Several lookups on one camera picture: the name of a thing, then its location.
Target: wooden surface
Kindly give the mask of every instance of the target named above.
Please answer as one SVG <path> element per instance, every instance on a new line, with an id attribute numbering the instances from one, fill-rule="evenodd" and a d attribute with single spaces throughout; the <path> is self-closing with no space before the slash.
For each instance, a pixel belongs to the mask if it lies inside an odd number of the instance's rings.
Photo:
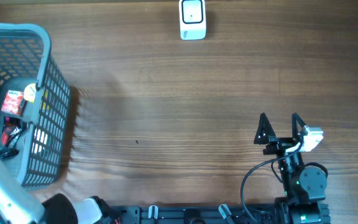
<path id="1" fill-rule="evenodd" d="M 259 114 L 289 136 L 298 112 L 324 129 L 303 158 L 329 169 L 333 223 L 358 223 L 358 1 L 206 8 L 207 38 L 185 42 L 177 2 L 0 6 L 0 22 L 48 30 L 72 86 L 60 180 L 32 194 L 238 204 L 243 176 L 272 158 L 252 144 Z M 266 166 L 245 194 L 283 189 Z"/>

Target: wood grain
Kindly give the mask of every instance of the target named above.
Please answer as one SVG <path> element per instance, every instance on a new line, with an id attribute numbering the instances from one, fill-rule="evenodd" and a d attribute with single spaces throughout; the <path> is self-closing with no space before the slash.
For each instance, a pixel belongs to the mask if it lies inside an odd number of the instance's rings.
<path id="1" fill-rule="evenodd" d="M 207 2 L 205 40 L 180 40 L 177 2 L 0 6 L 35 23 L 71 85 L 59 181 L 32 192 L 111 205 L 238 204 L 243 176 L 270 159 L 259 114 L 321 126 L 305 162 L 329 169 L 333 223 L 358 223 L 358 1 Z M 269 167 L 245 189 L 273 202 Z"/>

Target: gray basket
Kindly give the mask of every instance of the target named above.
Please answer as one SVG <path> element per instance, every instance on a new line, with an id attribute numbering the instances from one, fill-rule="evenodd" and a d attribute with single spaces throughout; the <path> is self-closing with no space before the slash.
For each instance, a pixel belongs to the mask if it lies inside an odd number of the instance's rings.
<path id="1" fill-rule="evenodd" d="M 41 189 L 58 178 L 70 89 L 50 55 L 46 31 L 33 24 L 0 24 L 0 142 L 1 106 L 8 90 L 24 91 L 37 83 L 34 103 L 27 102 L 21 118 L 28 129 L 18 140 L 19 155 L 3 161 L 27 190 Z"/>

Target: small red package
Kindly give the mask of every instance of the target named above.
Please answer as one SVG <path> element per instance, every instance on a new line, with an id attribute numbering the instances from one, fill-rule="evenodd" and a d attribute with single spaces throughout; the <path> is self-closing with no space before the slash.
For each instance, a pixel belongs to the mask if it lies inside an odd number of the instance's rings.
<path id="1" fill-rule="evenodd" d="M 22 103 L 23 96 L 23 92 L 8 90 L 1 111 L 20 116 L 24 105 Z"/>

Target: black frame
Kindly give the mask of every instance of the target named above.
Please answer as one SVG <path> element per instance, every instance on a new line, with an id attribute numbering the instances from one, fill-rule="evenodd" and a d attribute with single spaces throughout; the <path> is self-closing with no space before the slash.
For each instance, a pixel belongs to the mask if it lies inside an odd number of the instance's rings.
<path id="1" fill-rule="evenodd" d="M 184 3 L 185 1 L 199 1 L 199 2 L 201 2 L 201 21 L 199 21 L 199 22 L 185 22 L 185 19 L 184 19 L 185 13 L 184 13 L 184 10 L 183 10 L 183 3 Z M 185 23 L 185 24 L 199 24 L 199 23 L 202 23 L 202 22 L 204 21 L 204 8 L 203 8 L 203 2 L 202 2 L 202 0 L 183 0 L 183 1 L 181 2 L 181 20 L 182 20 L 183 23 Z"/>

